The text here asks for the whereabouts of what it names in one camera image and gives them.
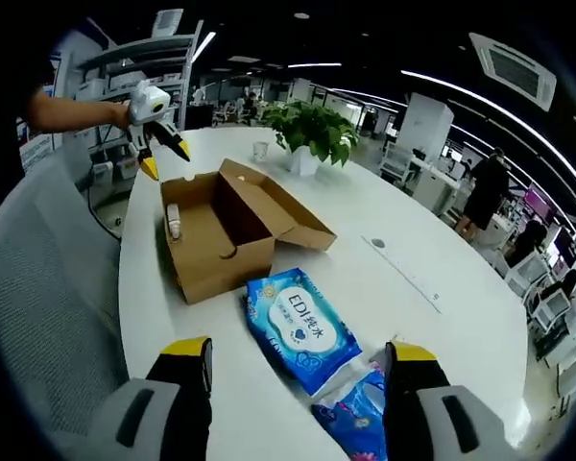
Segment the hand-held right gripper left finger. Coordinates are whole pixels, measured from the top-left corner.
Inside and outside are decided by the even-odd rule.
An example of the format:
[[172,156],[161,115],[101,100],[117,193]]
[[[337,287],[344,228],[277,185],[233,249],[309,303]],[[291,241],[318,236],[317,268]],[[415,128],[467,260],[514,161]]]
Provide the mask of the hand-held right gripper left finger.
[[132,378],[94,414],[85,460],[205,460],[212,422],[212,340],[164,348],[144,378]]

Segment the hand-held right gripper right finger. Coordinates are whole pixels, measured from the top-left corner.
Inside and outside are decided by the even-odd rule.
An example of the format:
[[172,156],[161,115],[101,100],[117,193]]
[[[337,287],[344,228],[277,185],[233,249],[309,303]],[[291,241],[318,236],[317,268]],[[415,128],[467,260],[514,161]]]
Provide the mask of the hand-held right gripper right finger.
[[427,349],[389,341],[383,424],[390,460],[502,460],[504,424]]

